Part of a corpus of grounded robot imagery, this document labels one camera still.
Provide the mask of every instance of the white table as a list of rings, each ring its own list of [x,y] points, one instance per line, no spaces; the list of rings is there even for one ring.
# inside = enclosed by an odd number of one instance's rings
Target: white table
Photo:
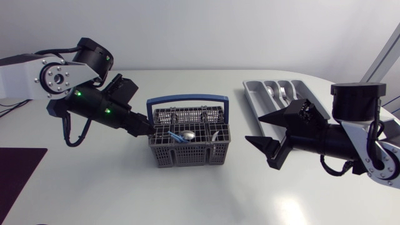
[[[330,82],[284,71],[118,72],[139,86],[130,105],[142,114],[149,98],[228,96],[232,141],[225,164],[159,169],[146,136],[135,138],[96,122],[84,142],[70,148],[63,140],[61,120],[46,111],[48,102],[33,101],[0,119],[2,147],[49,149],[4,224],[399,223],[400,190],[377,184],[365,174],[332,177],[317,154],[305,151],[292,151],[277,171],[244,138],[261,131],[243,80],[302,79],[328,112],[333,99]],[[84,122],[72,116],[72,141]],[[343,162],[327,158],[335,169]]]

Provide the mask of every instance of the gray plastic basket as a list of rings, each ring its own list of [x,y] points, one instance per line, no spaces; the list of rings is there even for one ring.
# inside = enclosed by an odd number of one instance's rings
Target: gray plastic basket
[[[205,100],[221,101],[214,107],[170,107],[155,109],[152,105],[173,101]],[[176,166],[202,166],[207,163],[222,165],[231,141],[228,124],[229,100],[226,96],[189,94],[157,97],[147,100],[147,115],[156,133],[149,136],[151,148],[160,168]],[[195,138],[188,143],[177,142],[168,131],[179,134],[193,131]],[[215,140],[212,136],[218,131]]]

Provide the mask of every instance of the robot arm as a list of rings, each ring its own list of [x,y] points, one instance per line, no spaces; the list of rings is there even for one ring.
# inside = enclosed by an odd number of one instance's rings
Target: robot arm
[[[367,173],[377,183],[400,188],[400,124],[394,119],[379,120],[379,97],[385,92],[386,85],[379,83],[334,84],[332,116],[339,124],[329,124],[313,103],[300,99],[259,117],[261,122],[286,128],[282,143],[271,137],[246,139],[274,169],[280,169],[295,148],[320,154],[323,168],[333,176],[352,168],[353,174]],[[378,139],[382,133],[385,138]],[[342,171],[334,171],[324,156],[347,162]]]
[[[60,55],[73,52],[77,53],[72,62],[66,62]],[[91,121],[115,129],[124,128],[135,137],[154,133],[146,116],[131,111],[128,102],[138,87],[130,79],[118,74],[106,88],[98,90],[113,62],[111,53],[89,38],[82,38],[72,49],[51,49],[0,59],[0,99],[50,99],[47,111],[62,118],[64,138],[71,147],[82,142]],[[68,112],[87,118],[84,131],[75,143],[69,142]]]

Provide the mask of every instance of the wire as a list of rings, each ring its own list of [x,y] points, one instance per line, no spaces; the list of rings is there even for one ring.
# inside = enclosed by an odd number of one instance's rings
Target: wire
[[[74,143],[71,143],[69,140],[69,135],[71,133],[71,115],[67,113],[67,116],[62,118],[62,131],[64,133],[64,140],[67,146],[69,147],[76,147],[83,142],[83,139],[86,137],[86,134],[89,131],[90,123],[92,122],[91,119],[87,119],[85,127],[83,128],[82,134],[78,136],[78,140]]]
[[[367,136],[367,154],[368,157],[371,158],[372,165],[376,169],[383,169],[384,163],[380,160],[381,152],[376,149],[375,141],[378,140],[379,135],[382,133],[384,126],[382,126],[383,122],[379,120],[379,112],[380,112],[380,99],[376,99],[375,103],[375,115],[374,121],[370,124]]]
[[[319,158],[323,168],[325,169],[325,171],[327,173],[329,173],[332,176],[342,176],[343,174],[345,174],[347,171],[349,171],[350,168],[352,168],[353,166],[353,162],[352,161],[346,161],[343,165],[342,171],[335,171],[332,168],[330,168],[326,163],[325,163],[325,156],[321,155]]]
[[[48,49],[48,50],[42,50],[42,51],[38,51],[35,54],[40,54],[40,55],[44,55],[44,54],[59,54],[59,53],[75,53],[79,50],[81,50],[82,47],[81,46],[76,46],[70,49]]]
[[[16,104],[13,104],[13,105],[10,105],[10,106],[6,106],[6,107],[11,107],[11,106],[13,106],[13,107],[12,107],[12,108],[9,108],[9,109],[5,109],[5,110],[3,110],[3,111],[0,111],[0,113],[2,113],[2,114],[0,114],[0,118],[2,118],[3,116],[5,116],[5,115],[11,113],[11,111],[13,111],[13,110],[15,110],[15,109],[17,109],[17,108],[20,108],[20,107],[26,105],[26,103],[28,103],[29,101],[31,101],[31,99],[27,99],[27,100],[21,101],[21,102],[19,102],[19,103],[16,103]]]
[[[18,103],[16,103],[16,104],[11,104],[11,105],[3,105],[3,104],[0,104],[0,106],[3,106],[3,107],[11,107],[11,106],[18,105],[18,104],[20,104],[20,103],[22,103],[22,102],[18,102]]]
[[[397,112],[397,111],[399,111],[399,110],[400,110],[400,108],[398,108],[398,109],[396,109],[395,111],[391,112],[391,114],[393,114],[393,113],[395,113],[395,112]]]
[[[398,99],[398,98],[400,98],[400,96],[397,96],[397,97],[395,97],[394,99],[392,99],[392,100],[388,101],[388,102],[387,102],[387,103],[385,103],[385,104],[384,104],[382,107],[386,106],[387,104],[389,104],[389,103],[393,102],[394,100],[396,100],[396,99]]]

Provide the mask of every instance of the silver cutlery tray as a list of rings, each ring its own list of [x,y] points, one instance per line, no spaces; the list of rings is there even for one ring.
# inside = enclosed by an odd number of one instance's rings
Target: silver cutlery tray
[[[263,136],[283,140],[286,128],[259,122],[258,117],[283,109],[293,100],[308,99],[317,107],[325,119],[330,119],[329,113],[319,102],[318,97],[302,80],[248,80],[243,81],[243,86]]]

